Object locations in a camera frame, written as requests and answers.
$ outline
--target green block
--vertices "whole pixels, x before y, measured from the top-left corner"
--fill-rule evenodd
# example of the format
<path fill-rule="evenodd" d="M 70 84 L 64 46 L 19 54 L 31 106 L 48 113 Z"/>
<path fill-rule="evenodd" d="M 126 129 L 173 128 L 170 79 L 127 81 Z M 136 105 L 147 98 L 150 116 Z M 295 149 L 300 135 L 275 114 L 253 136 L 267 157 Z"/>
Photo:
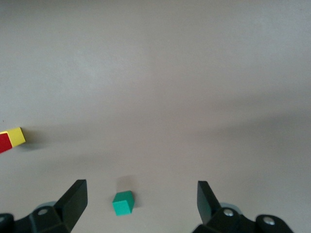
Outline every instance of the green block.
<path fill-rule="evenodd" d="M 117 216 L 129 215 L 132 213 L 134 202 L 135 201 L 132 192 L 125 191 L 116 194 L 112 201 L 112 205 Z"/>

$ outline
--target silver bolt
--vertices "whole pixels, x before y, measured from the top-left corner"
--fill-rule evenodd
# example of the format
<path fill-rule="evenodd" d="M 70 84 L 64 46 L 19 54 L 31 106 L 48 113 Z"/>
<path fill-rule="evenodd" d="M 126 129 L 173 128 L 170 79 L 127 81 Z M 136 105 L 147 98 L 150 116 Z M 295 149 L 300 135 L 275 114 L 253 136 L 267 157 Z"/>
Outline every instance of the silver bolt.
<path fill-rule="evenodd" d="M 229 210 L 229 209 L 225 209 L 224 210 L 224 214 L 228 217 L 232 217 L 233 216 L 233 211 Z"/>
<path fill-rule="evenodd" d="M 42 209 L 38 212 L 38 215 L 45 215 L 48 212 L 47 209 Z"/>
<path fill-rule="evenodd" d="M 269 224 L 269 225 L 275 225 L 274 220 L 273 220 L 272 218 L 270 218 L 270 217 L 264 217 L 264 218 L 263 218 L 263 221 L 264 221 L 265 223 Z"/>

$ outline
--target black mechanical part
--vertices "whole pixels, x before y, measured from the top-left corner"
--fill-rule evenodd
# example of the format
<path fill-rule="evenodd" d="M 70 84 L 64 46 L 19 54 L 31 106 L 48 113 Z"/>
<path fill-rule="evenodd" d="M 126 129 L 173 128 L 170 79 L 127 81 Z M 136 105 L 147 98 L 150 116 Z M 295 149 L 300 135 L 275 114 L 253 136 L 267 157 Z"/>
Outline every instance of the black mechanical part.
<path fill-rule="evenodd" d="M 43 206 L 14 221 L 0 214 L 0 233 L 70 233 L 87 206 L 86 180 L 77 180 L 54 206 Z"/>
<path fill-rule="evenodd" d="M 293 233 L 280 218 L 259 215 L 256 222 L 231 208 L 222 208 L 206 181 L 198 182 L 197 206 L 203 224 L 193 233 Z"/>

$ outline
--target front face of teal cube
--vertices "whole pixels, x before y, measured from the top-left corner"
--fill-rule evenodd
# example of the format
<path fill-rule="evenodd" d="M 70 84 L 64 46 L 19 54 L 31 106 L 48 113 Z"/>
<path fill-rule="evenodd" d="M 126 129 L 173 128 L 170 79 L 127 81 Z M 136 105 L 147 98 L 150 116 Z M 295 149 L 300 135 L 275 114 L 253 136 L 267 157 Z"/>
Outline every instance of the front face of teal cube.
<path fill-rule="evenodd" d="M 134 207 L 134 198 L 132 192 L 125 191 L 117 193 L 112 202 L 112 205 L 117 216 L 128 215 L 132 213 Z"/>

